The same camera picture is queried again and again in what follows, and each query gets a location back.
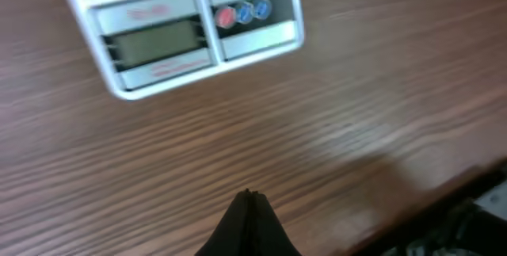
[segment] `lcd display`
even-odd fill
[[[113,37],[122,66],[129,68],[200,46],[191,21],[163,25]]]

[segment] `wood grain surface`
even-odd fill
[[[65,0],[0,0],[0,255],[192,255],[265,193],[343,255],[507,153],[507,0],[303,0],[303,49],[137,102]]]

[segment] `button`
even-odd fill
[[[249,24],[254,19],[254,5],[249,2],[240,2],[236,6],[236,21],[241,24]]]
[[[260,20],[267,19],[273,11],[273,5],[269,0],[256,0],[253,3],[253,7],[253,15]]]
[[[225,6],[219,9],[215,15],[215,23],[223,29],[229,29],[236,24],[236,9]]]

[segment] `white scale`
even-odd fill
[[[136,100],[304,41],[300,0],[69,0],[108,88]]]

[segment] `black object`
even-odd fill
[[[301,256],[265,195],[240,192],[196,256]]]
[[[507,163],[476,178],[423,213],[393,227],[354,255],[505,256],[507,221],[477,205],[481,196],[505,187]]]

